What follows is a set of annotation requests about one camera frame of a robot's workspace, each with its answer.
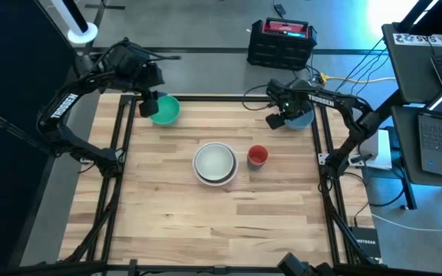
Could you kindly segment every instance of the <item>wooden table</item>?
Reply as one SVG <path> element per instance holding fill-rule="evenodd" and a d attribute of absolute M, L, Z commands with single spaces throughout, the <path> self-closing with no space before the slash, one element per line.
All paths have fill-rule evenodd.
<path fill-rule="evenodd" d="M 90 143 L 109 146 L 119 98 L 101 96 Z M 274 267 L 288 251 L 315 265 L 331 262 L 311 128 L 270 130 L 265 117 L 274 110 L 248 111 L 241 103 L 182 101 L 181 106 L 175 127 L 153 126 L 136 110 L 109 262 L 128 264 L 136 258 L 140 265 Z M 328 112 L 338 146 L 347 130 L 339 113 Z M 239 161 L 236 178 L 217 188 L 200 184 L 192 168 L 199 146 L 214 141 L 229 144 Z M 246 154 L 255 144 L 268 148 L 269 161 L 251 172 Z M 72 253 L 91 228 L 100 187 L 97 169 L 80 176 L 60 258 Z M 352 217 L 367 202 L 364 186 L 355 177 L 342 176 L 341 187 Z M 370 215 L 366 208 L 360 225 L 372 227 Z"/>

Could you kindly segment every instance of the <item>red cup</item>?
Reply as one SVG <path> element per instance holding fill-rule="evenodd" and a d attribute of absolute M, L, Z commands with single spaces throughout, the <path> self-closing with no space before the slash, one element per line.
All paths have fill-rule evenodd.
<path fill-rule="evenodd" d="M 247 165 L 251 170 L 260 169 L 269 158 L 269 152 L 264 146 L 255 145 L 249 149 L 249 154 L 247 155 Z"/>

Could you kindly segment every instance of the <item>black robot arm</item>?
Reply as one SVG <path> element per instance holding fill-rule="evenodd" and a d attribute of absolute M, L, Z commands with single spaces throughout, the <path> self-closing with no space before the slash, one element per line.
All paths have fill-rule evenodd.
<path fill-rule="evenodd" d="M 349 129 L 349 137 L 339 149 L 331 152 L 325 160 L 325 174 L 336 179 L 348 168 L 348 156 L 354 148 L 371 137 L 380 125 L 380 119 L 369 104 L 359 97 L 337 94 L 307 85 L 303 88 L 292 89 L 270 80 L 266 90 L 272 105 L 279 108 L 279 113 L 267 116 L 266 121 L 274 130 L 283 126 L 285 120 L 294 120 L 312 110 L 312 104 L 322 104 L 335 108 L 342 115 L 345 126 Z M 362 115 L 357 121 L 353 117 L 353 109 L 360 110 Z"/>
<path fill-rule="evenodd" d="M 150 87 L 163 84 L 161 69 L 153 61 L 180 59 L 180 57 L 163 57 L 144 50 L 139 45 L 124 39 L 101 55 L 83 56 L 80 68 L 83 74 L 69 84 L 65 84 L 55 94 L 52 101 L 39 113 L 37 128 L 50 144 L 56 156 L 70 153 L 80 160 L 88 159 L 100 170 L 102 176 L 115 177 L 122 172 L 118 153 L 110 148 L 99 149 L 96 146 L 75 136 L 63 123 L 64 116 L 85 95 L 96 89 L 101 92 L 106 88 L 141 93 L 140 115 L 149 117 L 158 111 L 157 92 Z"/>

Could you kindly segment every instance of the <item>teal bowl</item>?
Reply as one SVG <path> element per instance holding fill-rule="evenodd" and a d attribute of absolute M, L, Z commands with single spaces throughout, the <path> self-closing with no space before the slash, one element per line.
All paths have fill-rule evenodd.
<path fill-rule="evenodd" d="M 153 123 L 168 127 L 175 124 L 180 114 L 180 103 L 170 95 L 158 98 L 158 113 L 151 116 Z"/>

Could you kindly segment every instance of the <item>stacked bowls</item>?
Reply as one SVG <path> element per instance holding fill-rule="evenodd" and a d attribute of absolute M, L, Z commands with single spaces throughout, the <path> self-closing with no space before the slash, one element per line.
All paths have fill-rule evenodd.
<path fill-rule="evenodd" d="M 200 182 L 209 186 L 222 186 L 235 177 L 238 160 L 231 147 L 214 142 L 207 143 L 196 151 L 192 166 Z"/>

